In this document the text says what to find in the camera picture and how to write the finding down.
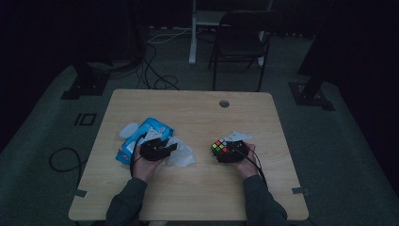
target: rubik's cube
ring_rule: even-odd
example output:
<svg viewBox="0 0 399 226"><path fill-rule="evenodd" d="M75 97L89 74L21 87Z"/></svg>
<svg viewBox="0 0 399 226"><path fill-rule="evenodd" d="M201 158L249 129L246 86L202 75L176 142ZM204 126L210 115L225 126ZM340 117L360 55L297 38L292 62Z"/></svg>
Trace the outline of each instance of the rubik's cube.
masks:
<svg viewBox="0 0 399 226"><path fill-rule="evenodd" d="M217 156L219 152L228 153L227 141L224 138L217 140L211 147L211 154Z"/></svg>

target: dark background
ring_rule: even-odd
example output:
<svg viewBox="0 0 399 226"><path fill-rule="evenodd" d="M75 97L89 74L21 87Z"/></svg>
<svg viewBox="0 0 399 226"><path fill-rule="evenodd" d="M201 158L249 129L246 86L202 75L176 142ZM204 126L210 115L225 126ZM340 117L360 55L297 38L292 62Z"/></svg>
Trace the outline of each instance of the dark background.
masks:
<svg viewBox="0 0 399 226"><path fill-rule="evenodd" d="M198 2L198 9L252 4L240 0ZM136 57L136 47L126 47L137 43L126 38L134 32L129 28L188 27L191 8L191 1L180 0L2 0L0 150L67 66L77 61ZM298 73L339 87L398 193L399 149L394 142L399 139L398 1L281 0L275 1L272 9L282 13L283 30L288 35L316 36Z"/></svg>

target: hand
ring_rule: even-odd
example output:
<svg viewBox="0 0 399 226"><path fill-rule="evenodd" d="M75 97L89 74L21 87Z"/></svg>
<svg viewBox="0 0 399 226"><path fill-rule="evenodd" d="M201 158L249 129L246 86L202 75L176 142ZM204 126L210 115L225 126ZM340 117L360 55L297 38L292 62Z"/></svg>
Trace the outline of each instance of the hand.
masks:
<svg viewBox="0 0 399 226"><path fill-rule="evenodd" d="M146 183L148 183L156 168L161 165L164 159L158 161L149 161L140 155L140 146L136 147L135 151L135 163L133 164L133 177L136 177Z"/></svg>
<svg viewBox="0 0 399 226"><path fill-rule="evenodd" d="M254 155L256 146L254 144L249 144L249 143L246 143L246 145L250 150L252 150L252 151L249 151L247 157L250 160L252 160L253 162L256 162L255 155ZM258 175L258 170L256 169L256 167L251 162L249 162L246 158L244 158L241 162L231 163L231 165L233 167L235 167L240 172L241 176L244 179L247 179L248 177L253 176L253 175Z"/></svg>

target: sleeve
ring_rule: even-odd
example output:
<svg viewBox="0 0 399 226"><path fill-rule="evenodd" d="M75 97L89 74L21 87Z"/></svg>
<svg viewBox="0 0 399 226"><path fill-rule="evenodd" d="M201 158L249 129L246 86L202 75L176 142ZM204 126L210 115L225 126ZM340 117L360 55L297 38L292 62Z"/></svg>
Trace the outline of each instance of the sleeve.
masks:
<svg viewBox="0 0 399 226"><path fill-rule="evenodd" d="M287 226L287 212L273 199L261 177L254 175L243 182L247 225Z"/></svg>
<svg viewBox="0 0 399 226"><path fill-rule="evenodd" d="M132 178L121 193L112 199L106 212L105 225L138 225L146 188L144 181Z"/></svg>

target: table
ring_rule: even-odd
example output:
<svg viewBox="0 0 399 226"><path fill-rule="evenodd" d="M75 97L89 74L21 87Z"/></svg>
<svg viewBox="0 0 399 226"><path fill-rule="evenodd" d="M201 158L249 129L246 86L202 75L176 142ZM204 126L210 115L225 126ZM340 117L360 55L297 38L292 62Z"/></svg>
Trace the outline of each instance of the table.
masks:
<svg viewBox="0 0 399 226"><path fill-rule="evenodd" d="M272 8L273 0L265 3L265 10ZM188 57L188 63L190 65L196 64L197 56L197 25L213 25L218 26L220 19L225 14L225 11L208 11L208 10L197 10L197 0L193 0L193 12L191 17L191 45L190 55ZM263 59L258 59L258 63L262 67Z"/></svg>
<svg viewBox="0 0 399 226"><path fill-rule="evenodd" d="M229 107L221 107L225 100ZM148 117L174 128L174 136L190 146L197 163L188 167L162 164L146 191L142 220L246 220L242 179L238 171L219 164L210 147L232 131L252 135L269 190L286 209L288 219L308 217L294 164L268 93L117 89L106 109L69 216L73 220L105 219L114 195L130 179L128 166L115 160L126 124Z"/></svg>

